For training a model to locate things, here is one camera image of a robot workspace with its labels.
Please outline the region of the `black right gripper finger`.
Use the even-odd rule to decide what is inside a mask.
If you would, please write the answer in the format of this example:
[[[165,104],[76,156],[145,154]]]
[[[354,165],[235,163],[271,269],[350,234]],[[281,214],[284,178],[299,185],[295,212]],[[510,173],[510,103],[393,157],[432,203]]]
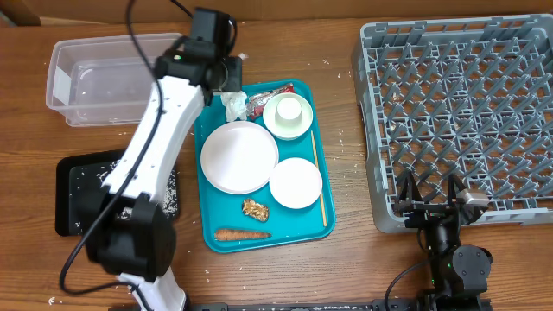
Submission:
[[[457,194],[461,193],[467,188],[463,184],[461,178],[454,173],[448,176],[447,186],[447,199],[449,204],[454,204],[457,201]]]
[[[406,200],[422,200],[422,196],[420,195],[419,189],[417,187],[415,177],[409,169],[405,169],[400,174],[400,182],[398,186],[400,187],[400,192],[397,195],[397,203]]]

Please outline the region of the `white napkin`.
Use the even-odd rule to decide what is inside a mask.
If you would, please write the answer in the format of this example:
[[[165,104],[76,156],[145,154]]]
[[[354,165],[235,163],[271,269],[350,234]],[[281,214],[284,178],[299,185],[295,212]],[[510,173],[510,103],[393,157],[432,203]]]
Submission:
[[[247,108],[245,101],[247,95],[240,92],[223,92],[220,94],[222,105],[226,108],[226,121],[245,121],[247,119]]]

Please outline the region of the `red snack wrapper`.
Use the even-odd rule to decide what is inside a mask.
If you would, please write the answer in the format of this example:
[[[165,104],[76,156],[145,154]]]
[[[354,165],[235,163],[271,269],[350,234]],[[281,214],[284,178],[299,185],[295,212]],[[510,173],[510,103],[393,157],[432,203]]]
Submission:
[[[291,92],[295,93],[295,88],[292,83],[288,83],[274,90],[256,93],[250,96],[246,103],[246,116],[249,120],[255,121],[263,115],[264,107],[270,99],[278,94]]]

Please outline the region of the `white plate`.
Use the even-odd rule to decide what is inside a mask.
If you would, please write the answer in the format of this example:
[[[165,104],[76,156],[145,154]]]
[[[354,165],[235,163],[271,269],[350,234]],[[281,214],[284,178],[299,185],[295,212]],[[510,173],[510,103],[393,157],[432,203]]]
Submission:
[[[227,194],[249,194],[262,188],[278,162],[273,136],[247,121],[221,125],[207,137],[200,152],[204,176]]]

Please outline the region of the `pile of rice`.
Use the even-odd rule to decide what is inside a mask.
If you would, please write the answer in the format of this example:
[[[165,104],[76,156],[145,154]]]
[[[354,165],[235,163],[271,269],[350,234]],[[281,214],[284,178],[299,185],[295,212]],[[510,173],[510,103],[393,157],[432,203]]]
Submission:
[[[72,168],[69,171],[69,211],[73,229],[81,234],[83,225],[77,215],[77,199],[84,196],[85,190],[99,190],[104,179],[118,165],[118,160],[109,162],[96,162]],[[162,210],[168,219],[175,219],[180,213],[178,206],[178,191],[175,171],[169,175]]]

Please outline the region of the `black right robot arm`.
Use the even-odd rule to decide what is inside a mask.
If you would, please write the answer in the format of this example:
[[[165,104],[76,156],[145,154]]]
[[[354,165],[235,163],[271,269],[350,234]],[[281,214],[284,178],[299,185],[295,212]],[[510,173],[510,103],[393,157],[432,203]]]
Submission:
[[[432,289],[421,291],[404,306],[408,310],[490,310],[491,302],[480,295],[487,291],[493,256],[485,248],[461,242],[461,228],[478,220],[487,210],[490,200],[477,190],[466,187],[458,175],[448,176],[447,201],[434,204],[422,197],[415,177],[404,170],[401,192],[393,210],[405,213],[404,225],[416,229],[419,245],[428,258],[401,272],[388,286],[384,307],[399,307],[391,301],[394,285],[411,271],[430,267]]]

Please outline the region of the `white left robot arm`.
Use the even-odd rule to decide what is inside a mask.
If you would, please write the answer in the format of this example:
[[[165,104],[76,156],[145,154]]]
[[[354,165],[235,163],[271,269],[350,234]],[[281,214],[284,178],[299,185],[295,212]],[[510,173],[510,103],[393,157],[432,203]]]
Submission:
[[[240,90],[241,60],[231,39],[177,39],[147,66],[149,103],[118,165],[80,205],[84,235],[76,250],[116,276],[143,310],[186,310],[170,265],[176,231],[162,210],[168,178],[185,137],[214,92]]]

